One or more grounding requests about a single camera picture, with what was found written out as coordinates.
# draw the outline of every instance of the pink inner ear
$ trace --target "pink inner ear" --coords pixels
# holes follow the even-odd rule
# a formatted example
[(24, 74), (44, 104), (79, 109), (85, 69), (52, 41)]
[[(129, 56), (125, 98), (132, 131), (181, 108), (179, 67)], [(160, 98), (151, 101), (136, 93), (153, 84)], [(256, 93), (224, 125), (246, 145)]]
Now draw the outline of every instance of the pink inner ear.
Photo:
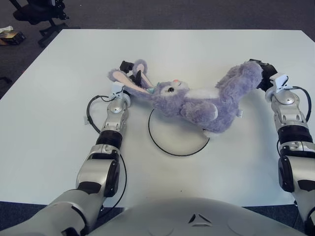
[(134, 90), (137, 90), (139, 92), (145, 92), (145, 93), (148, 93), (147, 91), (145, 91), (144, 89), (142, 88), (139, 88), (137, 85), (135, 85), (134, 83), (132, 83), (127, 77), (126, 75), (124, 75), (122, 72), (120, 71), (115, 71), (113, 73), (113, 77), (118, 80), (119, 82), (123, 83), (125, 86), (131, 88), (131, 89), (134, 89)]
[(142, 77), (142, 79), (147, 83), (148, 86), (154, 87), (154, 86), (151, 84), (150, 80), (149, 80), (149, 79), (145, 76), (145, 74), (143, 74), (142, 72), (141, 72), (141, 77)]
[(139, 64), (139, 65), (137, 66), (137, 71), (139, 71), (139, 70), (141, 70), (141, 72), (144, 71), (144, 65), (143, 65), (143, 64)]

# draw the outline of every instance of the office chair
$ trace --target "office chair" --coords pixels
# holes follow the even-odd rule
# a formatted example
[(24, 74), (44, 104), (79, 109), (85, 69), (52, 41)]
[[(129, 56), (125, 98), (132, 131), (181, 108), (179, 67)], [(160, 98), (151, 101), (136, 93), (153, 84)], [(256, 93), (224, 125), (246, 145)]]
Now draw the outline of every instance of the office chair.
[(7, 77), (0, 77), (0, 80), (4, 80), (7, 84), (12, 83), (12, 80), (10, 80), (10, 79), (7, 78)]
[(63, 0), (27, 0), (29, 4), (20, 6), (17, 0), (10, 0), (10, 2), (16, 7), (16, 11), (13, 16), (18, 21), (28, 21), (31, 25), (37, 25), (43, 21), (49, 21), (50, 27), (40, 30), (40, 34), (43, 36), (38, 41), (42, 48), (47, 45), (44, 44), (54, 32), (59, 33), (63, 29), (80, 29), (79, 27), (68, 27), (65, 23), (56, 25), (53, 18), (59, 18), (61, 20), (69, 19), (69, 17), (63, 12), (65, 6)]

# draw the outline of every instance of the gray carpet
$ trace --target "gray carpet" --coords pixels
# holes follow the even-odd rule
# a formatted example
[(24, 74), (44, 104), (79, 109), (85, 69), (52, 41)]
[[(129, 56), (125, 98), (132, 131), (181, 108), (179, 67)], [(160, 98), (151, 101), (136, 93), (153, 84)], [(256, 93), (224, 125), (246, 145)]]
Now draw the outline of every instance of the gray carpet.
[[(273, 29), (302, 30), (315, 41), (314, 0), (65, 0), (69, 26), (83, 29)], [(8, 0), (0, 3), (0, 28), (12, 25), (26, 40), (18, 46), (0, 46), (0, 77), (16, 81), (42, 49), (40, 29), (16, 21)], [(10, 88), (0, 81), (0, 98)], [(43, 206), (0, 202), (0, 230), (30, 218)], [(302, 229), (295, 206), (249, 207), (258, 213)]]

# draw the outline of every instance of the purple plush rabbit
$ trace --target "purple plush rabbit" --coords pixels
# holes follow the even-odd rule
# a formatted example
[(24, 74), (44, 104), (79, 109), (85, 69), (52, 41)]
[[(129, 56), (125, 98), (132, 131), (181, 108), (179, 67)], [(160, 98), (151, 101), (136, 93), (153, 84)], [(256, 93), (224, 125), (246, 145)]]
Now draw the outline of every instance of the purple plush rabbit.
[(185, 82), (178, 80), (154, 87), (146, 76), (147, 69), (144, 60), (134, 63), (134, 76), (141, 71), (141, 87), (117, 69), (110, 71), (108, 77), (125, 84), (130, 94), (152, 101), (153, 107), (166, 116), (182, 116), (199, 125), (207, 137), (214, 137), (230, 127), (239, 112), (241, 98), (262, 80), (262, 69), (253, 61), (231, 68), (213, 89), (189, 89)]

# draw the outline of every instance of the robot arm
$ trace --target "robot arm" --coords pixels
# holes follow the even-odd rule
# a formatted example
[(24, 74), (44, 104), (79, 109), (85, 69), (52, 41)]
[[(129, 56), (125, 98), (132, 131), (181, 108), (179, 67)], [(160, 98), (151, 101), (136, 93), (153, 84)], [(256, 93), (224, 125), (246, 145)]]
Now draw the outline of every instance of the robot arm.
[(305, 119), (299, 109), (299, 97), (291, 92), (294, 87), (287, 84), (287, 75), (277, 73), (272, 65), (256, 62), (264, 71), (259, 88), (266, 92), (265, 98), (275, 113), (280, 142), (279, 184), (294, 196), (306, 234), (314, 235), (315, 144), (307, 124), (310, 112)]
[(30, 220), (0, 235), (83, 236), (93, 229), (105, 199), (118, 189), (120, 147), (130, 106), (123, 87), (113, 84), (107, 119), (77, 176), (76, 189), (64, 192)]

